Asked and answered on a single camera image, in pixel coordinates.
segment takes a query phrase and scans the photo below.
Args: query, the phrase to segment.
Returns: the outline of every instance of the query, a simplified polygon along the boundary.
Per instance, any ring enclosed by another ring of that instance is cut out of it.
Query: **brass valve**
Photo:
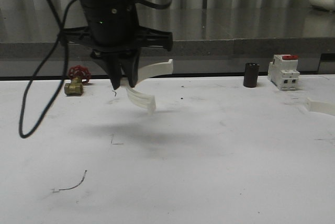
[[[88,68],[80,65],[71,67],[68,76],[71,79],[71,83],[65,84],[65,94],[67,94],[67,96],[81,96],[84,92],[83,84],[88,83],[91,78]]]
[[[64,91],[67,96],[81,96],[84,92],[83,82],[81,77],[77,76],[64,86]]]

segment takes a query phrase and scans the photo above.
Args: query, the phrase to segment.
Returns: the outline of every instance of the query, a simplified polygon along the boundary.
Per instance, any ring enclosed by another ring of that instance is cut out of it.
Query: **black robotic arm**
[[[142,47],[172,49],[172,33],[141,27],[136,3],[167,8],[146,0],[80,0],[87,27],[64,29],[68,42],[92,48],[91,57],[108,74],[113,88],[124,74],[131,87],[137,83]]]

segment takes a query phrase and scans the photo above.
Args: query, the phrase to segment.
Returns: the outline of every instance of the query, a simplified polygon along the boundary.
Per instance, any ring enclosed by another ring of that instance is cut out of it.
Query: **white table surface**
[[[0,223],[335,223],[335,76],[301,76],[281,92],[266,77],[151,79],[147,115],[92,80],[60,94],[38,131],[18,136],[26,82],[0,82]],[[56,81],[29,94],[25,132]],[[76,185],[69,191],[52,189]]]

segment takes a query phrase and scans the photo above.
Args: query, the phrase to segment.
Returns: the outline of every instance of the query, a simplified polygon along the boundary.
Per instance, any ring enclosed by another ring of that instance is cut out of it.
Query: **black mark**
[[[335,147],[335,142],[334,142],[335,138],[332,138],[332,139],[314,139],[314,140],[315,141],[324,141],[324,142],[326,142],[328,144],[331,144],[332,146]]]
[[[327,77],[325,77],[325,76],[321,76],[321,77],[323,77],[324,79],[327,79],[328,81],[330,81],[330,79],[329,79],[329,78],[327,78]]]
[[[82,184],[84,179],[85,179],[86,173],[87,173],[87,170],[85,170],[84,176],[83,176],[82,180],[79,182],[79,184],[77,184],[76,186],[70,187],[70,188],[59,189],[59,191],[71,190],[71,189],[74,189],[74,188],[80,186],[80,184]]]

